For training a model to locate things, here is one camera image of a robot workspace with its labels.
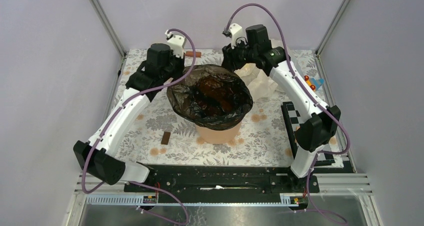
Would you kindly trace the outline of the translucent white trash bag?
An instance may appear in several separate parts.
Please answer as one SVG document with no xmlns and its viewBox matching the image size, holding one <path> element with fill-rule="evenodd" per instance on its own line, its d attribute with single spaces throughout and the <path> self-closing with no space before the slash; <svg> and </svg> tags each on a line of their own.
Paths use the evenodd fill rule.
<svg viewBox="0 0 424 226">
<path fill-rule="evenodd" d="M 271 97 L 278 88 L 278 84 L 253 63 L 245 64 L 235 74 L 245 83 L 253 101 Z"/>
</svg>

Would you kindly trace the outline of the black trash bag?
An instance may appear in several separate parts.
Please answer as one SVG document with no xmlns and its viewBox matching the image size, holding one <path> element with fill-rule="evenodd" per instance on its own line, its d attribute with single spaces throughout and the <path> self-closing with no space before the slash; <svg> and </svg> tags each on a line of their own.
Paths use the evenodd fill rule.
<svg viewBox="0 0 424 226">
<path fill-rule="evenodd" d="M 175 113 L 216 131 L 236 126 L 254 103 L 242 79 L 215 64 L 194 66 L 189 76 L 166 91 Z"/>
</svg>

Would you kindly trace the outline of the orange plastic trash bin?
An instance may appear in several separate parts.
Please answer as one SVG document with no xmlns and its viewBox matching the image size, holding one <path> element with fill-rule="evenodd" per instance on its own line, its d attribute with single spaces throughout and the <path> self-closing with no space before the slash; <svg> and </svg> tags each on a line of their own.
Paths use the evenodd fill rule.
<svg viewBox="0 0 424 226">
<path fill-rule="evenodd" d="M 225 144 L 236 137 L 240 131 L 241 125 L 242 123 L 239 122 L 234 127 L 226 130 L 212 130 L 198 125 L 195 125 L 195 128 L 205 142 L 210 144 Z"/>
</svg>

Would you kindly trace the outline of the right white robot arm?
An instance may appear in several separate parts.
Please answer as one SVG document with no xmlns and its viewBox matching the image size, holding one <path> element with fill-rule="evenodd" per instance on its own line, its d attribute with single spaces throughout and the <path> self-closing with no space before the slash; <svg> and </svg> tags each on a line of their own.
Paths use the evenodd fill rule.
<svg viewBox="0 0 424 226">
<path fill-rule="evenodd" d="M 294 133 L 298 150 L 290 166 L 292 175 L 286 182 L 291 191 L 299 192 L 307 185 L 305 177 L 318 151 L 335 135 L 341 112 L 315 94 L 294 67 L 285 48 L 272 47 L 267 32 L 262 24 L 246 29 L 236 23 L 227 26 L 223 35 L 229 37 L 231 43 L 222 48 L 222 66 L 234 72 L 248 63 L 255 64 L 283 89 L 300 113 L 303 124 Z"/>
</svg>

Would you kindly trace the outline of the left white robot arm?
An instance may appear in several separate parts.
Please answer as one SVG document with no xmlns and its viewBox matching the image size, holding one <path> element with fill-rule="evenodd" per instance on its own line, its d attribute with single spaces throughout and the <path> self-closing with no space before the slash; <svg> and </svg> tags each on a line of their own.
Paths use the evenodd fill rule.
<svg viewBox="0 0 424 226">
<path fill-rule="evenodd" d="M 170 78 L 178 79 L 184 70 L 184 50 L 170 43 L 155 43 L 146 60 L 129 76 L 122 96 L 100 128 L 86 141 L 77 141 L 73 151 L 79 165 L 104 183 L 136 182 L 144 192 L 155 186 L 150 170 L 139 163 L 116 158 L 124 136 L 139 114 L 152 102 Z"/>
</svg>

